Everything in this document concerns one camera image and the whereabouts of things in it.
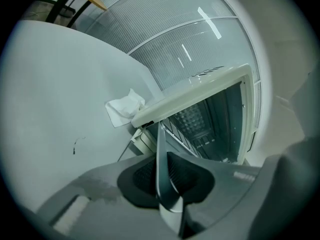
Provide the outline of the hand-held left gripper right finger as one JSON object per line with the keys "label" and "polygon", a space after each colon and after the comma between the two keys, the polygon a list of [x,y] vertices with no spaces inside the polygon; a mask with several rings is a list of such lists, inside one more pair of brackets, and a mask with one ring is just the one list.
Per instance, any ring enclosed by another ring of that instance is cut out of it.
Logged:
{"label": "hand-held left gripper right finger", "polygon": [[188,238],[217,223],[248,192],[260,168],[168,152],[171,182],[183,199],[178,236]]}

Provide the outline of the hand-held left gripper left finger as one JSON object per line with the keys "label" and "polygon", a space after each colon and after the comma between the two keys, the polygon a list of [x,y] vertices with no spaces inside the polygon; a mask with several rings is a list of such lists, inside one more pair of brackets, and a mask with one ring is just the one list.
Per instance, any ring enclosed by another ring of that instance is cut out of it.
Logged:
{"label": "hand-held left gripper left finger", "polygon": [[69,240],[175,240],[159,211],[156,165],[136,156],[93,168],[37,211]]}

